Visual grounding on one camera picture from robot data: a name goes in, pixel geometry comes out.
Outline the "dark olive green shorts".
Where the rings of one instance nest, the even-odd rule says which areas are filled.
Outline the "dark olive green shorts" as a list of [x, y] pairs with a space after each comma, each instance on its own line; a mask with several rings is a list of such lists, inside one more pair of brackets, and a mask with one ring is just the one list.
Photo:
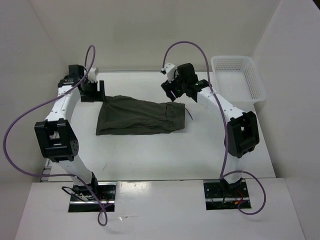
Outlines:
[[156, 103], [124, 95], [107, 96], [99, 111], [95, 134], [170, 134], [185, 128], [186, 116], [192, 117], [183, 103]]

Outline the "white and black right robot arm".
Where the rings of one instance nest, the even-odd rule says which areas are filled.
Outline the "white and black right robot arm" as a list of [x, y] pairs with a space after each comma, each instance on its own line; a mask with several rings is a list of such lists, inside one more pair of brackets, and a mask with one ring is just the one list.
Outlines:
[[245, 154], [252, 152], [260, 142], [256, 114], [233, 106], [214, 90], [210, 72], [207, 72], [207, 80], [200, 80], [191, 63], [176, 66], [167, 62], [162, 65], [160, 72], [167, 77], [161, 87], [171, 101], [186, 95], [210, 112], [217, 111], [221, 114], [225, 132], [225, 154], [219, 176], [219, 191], [225, 197], [232, 196], [239, 188], [242, 178], [236, 181], [226, 179], [240, 172], [237, 169], [231, 173], [225, 172], [227, 158], [232, 156], [241, 159]]

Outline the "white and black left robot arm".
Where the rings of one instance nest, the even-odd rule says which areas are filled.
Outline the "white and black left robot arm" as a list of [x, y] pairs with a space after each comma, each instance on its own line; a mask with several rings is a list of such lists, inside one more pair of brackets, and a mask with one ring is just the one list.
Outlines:
[[81, 102], [105, 100], [104, 82], [97, 80], [98, 68], [86, 70], [69, 65], [68, 75], [57, 85], [59, 99], [44, 121], [34, 126], [41, 154], [58, 164], [73, 180], [74, 197], [92, 201], [100, 194], [97, 178], [79, 157], [79, 141], [70, 124], [75, 106]]

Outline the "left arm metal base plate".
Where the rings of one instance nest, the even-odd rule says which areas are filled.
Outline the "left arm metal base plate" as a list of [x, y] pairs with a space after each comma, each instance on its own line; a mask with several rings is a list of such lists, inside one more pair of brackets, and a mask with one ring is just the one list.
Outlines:
[[[115, 211], [116, 188], [116, 182], [98, 183], [96, 196], [107, 212]], [[99, 203], [86, 188], [80, 192], [75, 186], [63, 186], [63, 190], [70, 195], [69, 213], [98, 213], [101, 210]]]

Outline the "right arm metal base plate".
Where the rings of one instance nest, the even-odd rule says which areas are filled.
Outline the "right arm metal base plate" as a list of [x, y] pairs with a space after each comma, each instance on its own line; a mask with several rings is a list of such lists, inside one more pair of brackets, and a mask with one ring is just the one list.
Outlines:
[[250, 196], [246, 182], [243, 180], [240, 185], [229, 192], [222, 190], [218, 180], [203, 182], [205, 207], [207, 211], [251, 209]]

